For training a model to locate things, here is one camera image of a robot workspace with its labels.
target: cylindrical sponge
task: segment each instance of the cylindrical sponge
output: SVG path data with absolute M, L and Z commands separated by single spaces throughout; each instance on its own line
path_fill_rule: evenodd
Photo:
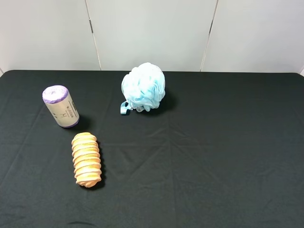
M 46 88 L 42 99 L 59 126 L 73 127 L 79 121 L 79 114 L 67 88 L 54 85 Z
M 77 134 L 72 140 L 72 156 L 76 183 L 90 188 L 101 181 L 101 164 L 96 137 L 89 132 Z

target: black table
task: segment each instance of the black table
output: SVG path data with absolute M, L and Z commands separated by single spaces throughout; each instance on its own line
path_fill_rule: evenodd
M 1 228 L 303 228 L 304 78 L 165 72 L 159 109 L 120 115 L 126 72 L 0 78 Z M 81 119 L 59 127 L 47 86 Z M 75 184 L 71 141 L 100 142 L 103 181 Z

